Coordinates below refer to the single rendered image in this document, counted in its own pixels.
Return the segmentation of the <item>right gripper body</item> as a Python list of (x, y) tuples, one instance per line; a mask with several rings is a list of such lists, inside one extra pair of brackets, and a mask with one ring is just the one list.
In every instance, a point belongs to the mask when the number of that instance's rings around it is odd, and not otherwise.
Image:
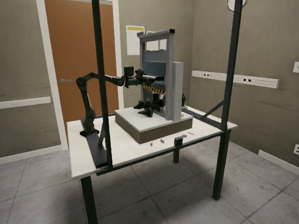
[(144, 105), (143, 101), (140, 100), (139, 102), (141, 103), (141, 109), (142, 108), (144, 108), (144, 109), (148, 108), (149, 109), (148, 116), (152, 117), (153, 116), (153, 110), (155, 110), (155, 105), (153, 104), (153, 106), (149, 108), (148, 107), (149, 105), (147, 105), (147, 104)]

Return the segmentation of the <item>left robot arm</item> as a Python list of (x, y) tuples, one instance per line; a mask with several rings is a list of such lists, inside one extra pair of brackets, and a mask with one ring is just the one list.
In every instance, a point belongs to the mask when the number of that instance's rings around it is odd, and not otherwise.
[[(144, 70), (138, 69), (135, 71), (137, 78), (143, 79), (143, 74), (144, 74)], [(134, 67), (124, 67), (124, 75), (121, 77), (111, 77), (111, 76), (107, 76), (105, 75), (105, 81), (111, 82), (117, 86), (123, 86), (124, 85), (124, 81), (125, 81), (125, 87), (129, 88), (129, 86), (131, 85), (135, 85), (135, 78), (132, 77), (134, 75)], [(84, 120), (84, 131), (87, 134), (90, 134), (92, 132), (95, 132), (95, 125), (94, 120), (96, 118), (96, 114), (95, 114), (95, 110), (92, 110), (88, 96), (88, 92), (87, 92), (87, 81), (89, 81), (92, 78), (96, 78), (98, 79), (98, 73), (94, 73), (94, 72), (90, 72), (88, 75), (86, 75), (86, 77), (82, 76), (81, 78), (77, 78), (76, 83), (78, 88), (81, 91), (82, 94), (82, 98), (83, 98), (83, 102), (84, 102), (84, 106), (85, 106), (85, 110), (86, 110), (86, 118)], [(126, 80), (125, 80), (126, 79)]]

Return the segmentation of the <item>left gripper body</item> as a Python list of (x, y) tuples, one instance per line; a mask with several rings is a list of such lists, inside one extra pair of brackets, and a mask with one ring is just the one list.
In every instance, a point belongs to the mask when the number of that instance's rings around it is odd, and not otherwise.
[(151, 79), (150, 77), (145, 77), (143, 79), (140, 79), (140, 78), (137, 78), (137, 77), (134, 77), (135, 78), (135, 85), (143, 85), (143, 82), (144, 82), (144, 85), (145, 86), (150, 86), (151, 85)]

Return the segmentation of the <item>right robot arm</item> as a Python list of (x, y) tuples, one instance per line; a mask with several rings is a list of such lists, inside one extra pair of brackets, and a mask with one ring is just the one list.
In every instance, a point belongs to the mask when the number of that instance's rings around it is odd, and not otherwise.
[[(153, 104), (155, 105), (155, 110), (160, 111), (160, 108), (165, 107), (165, 96), (160, 95), (158, 93), (153, 93), (153, 100), (151, 100), (149, 97), (145, 99), (145, 104), (149, 105), (148, 107), (152, 107)], [(186, 101), (185, 95), (182, 94), (182, 107), (184, 106), (184, 102)]]

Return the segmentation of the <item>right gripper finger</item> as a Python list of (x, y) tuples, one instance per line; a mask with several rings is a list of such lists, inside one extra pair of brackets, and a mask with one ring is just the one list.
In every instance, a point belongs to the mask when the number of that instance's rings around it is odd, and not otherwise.
[(139, 102), (138, 105), (133, 107), (134, 109), (141, 109), (141, 103)]
[(148, 112), (149, 112), (149, 109), (146, 108), (145, 110), (138, 112), (138, 114), (142, 114), (142, 115), (148, 116)]

